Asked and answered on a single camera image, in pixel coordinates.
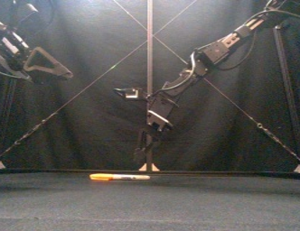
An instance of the marker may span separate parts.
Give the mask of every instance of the marker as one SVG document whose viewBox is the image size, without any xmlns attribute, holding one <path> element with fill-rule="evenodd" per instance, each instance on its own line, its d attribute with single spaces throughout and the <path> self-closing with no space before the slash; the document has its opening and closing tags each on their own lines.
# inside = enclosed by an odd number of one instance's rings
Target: marker
<svg viewBox="0 0 300 231">
<path fill-rule="evenodd" d="M 151 176 L 97 173 L 90 175 L 90 179 L 92 180 L 149 180 Z"/>
</svg>

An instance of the diagonal cable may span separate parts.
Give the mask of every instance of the diagonal cable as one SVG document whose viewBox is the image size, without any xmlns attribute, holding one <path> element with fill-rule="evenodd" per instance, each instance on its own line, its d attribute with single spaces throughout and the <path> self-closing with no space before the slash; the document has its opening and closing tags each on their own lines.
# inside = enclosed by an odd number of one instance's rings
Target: diagonal cable
<svg viewBox="0 0 300 231">
<path fill-rule="evenodd" d="M 127 12 L 127 14 L 131 16 L 131 18 L 144 27 L 144 29 L 148 31 L 147 27 L 144 26 L 144 24 L 139 21 L 139 19 L 133 16 L 133 14 L 129 12 L 129 10 L 120 4 L 120 2 L 117 0 L 113 0 L 116 2 L 116 4 L 120 6 L 120 8 Z M 191 8 L 191 6 L 197 2 L 197 0 L 195 0 L 181 11 L 180 13 L 168 21 L 168 23 L 163 26 L 163 28 L 153 34 L 155 38 L 159 40 L 159 42 L 167 47 L 167 49 L 177 56 L 177 58 L 185 63 L 188 64 L 188 62 L 185 61 L 185 59 L 177 54 L 177 52 L 168 46 L 167 43 L 164 43 L 159 38 L 157 38 L 157 34 L 160 32 L 163 32 L 163 30 L 168 27 L 169 24 L 172 24 L 172 22 L 183 15 L 183 13 Z"/>
</svg>

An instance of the black fabric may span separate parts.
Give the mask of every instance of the black fabric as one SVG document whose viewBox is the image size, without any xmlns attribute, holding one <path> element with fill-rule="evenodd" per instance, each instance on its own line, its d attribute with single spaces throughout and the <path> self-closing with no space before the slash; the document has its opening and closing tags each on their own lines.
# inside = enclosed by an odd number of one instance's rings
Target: black fabric
<svg viewBox="0 0 300 231">
<path fill-rule="evenodd" d="M 0 1 L 0 21 L 8 23 L 5 2 Z M 48 1 L 38 3 L 48 19 Z M 33 47 L 42 46 L 69 67 L 74 79 L 48 80 L 42 86 L 18 83 L 4 146 L 9 147 L 96 79 L 100 80 L 4 157 L 9 167 L 108 170 L 141 167 L 133 162 L 133 150 L 140 128 L 145 125 L 147 104 L 124 102 L 113 88 L 147 88 L 147 30 L 117 3 L 147 27 L 147 1 L 56 1 L 56 20 L 46 31 L 28 38 Z M 196 47 L 227 36 L 266 4 L 267 1 L 205 0 L 197 1 L 181 14 L 188 1 L 177 0 L 173 4 L 155 1 L 155 33 L 188 60 Z M 294 54 L 294 39 L 290 41 Z M 239 62 L 248 46 L 250 43 L 232 55 L 225 67 Z M 184 67 L 181 60 L 155 39 L 155 90 L 179 77 Z M 295 149 L 271 29 L 258 35 L 254 53 L 244 65 L 232 71 L 215 71 L 207 79 Z M 295 169 L 295 158 L 204 80 L 187 91 L 180 103 L 181 108 L 171 116 L 176 129 L 155 149 L 155 161 L 161 170 Z"/>
<path fill-rule="evenodd" d="M 0 174 L 0 230 L 300 230 L 300 180 Z"/>
</svg>

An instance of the wire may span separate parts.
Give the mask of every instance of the wire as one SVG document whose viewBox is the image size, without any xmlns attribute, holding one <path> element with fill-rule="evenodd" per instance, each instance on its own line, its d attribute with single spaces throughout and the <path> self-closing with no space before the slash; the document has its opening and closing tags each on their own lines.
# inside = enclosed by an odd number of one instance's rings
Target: wire
<svg viewBox="0 0 300 231">
<path fill-rule="evenodd" d="M 14 76 L 14 75 L 10 75 L 10 74 L 6 74 L 5 72 L 0 71 L 0 75 L 6 76 L 6 77 L 12 77 L 14 79 L 22 79 L 22 77 L 20 76 Z"/>
<path fill-rule="evenodd" d="M 272 10 L 272 11 L 263 11 L 263 12 L 255 14 L 255 15 L 247 20 L 247 22 L 246 22 L 244 24 L 248 24 L 248 23 L 250 23 L 254 19 L 256 19 L 260 15 L 266 15 L 266 14 L 286 14 L 286 15 L 294 17 L 294 18 L 300 19 L 300 15 L 299 15 L 299 14 L 294 14 L 294 13 L 290 13 L 290 12 L 287 12 L 287 11 Z"/>
</svg>

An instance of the gray carpet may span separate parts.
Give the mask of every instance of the gray carpet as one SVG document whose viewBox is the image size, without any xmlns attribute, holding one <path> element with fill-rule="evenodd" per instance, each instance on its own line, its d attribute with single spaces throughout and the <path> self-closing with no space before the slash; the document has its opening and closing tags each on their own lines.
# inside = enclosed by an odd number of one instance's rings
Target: gray carpet
<svg viewBox="0 0 300 231">
<path fill-rule="evenodd" d="M 299 230 L 300 180 L 0 174 L 0 230 Z"/>
</svg>

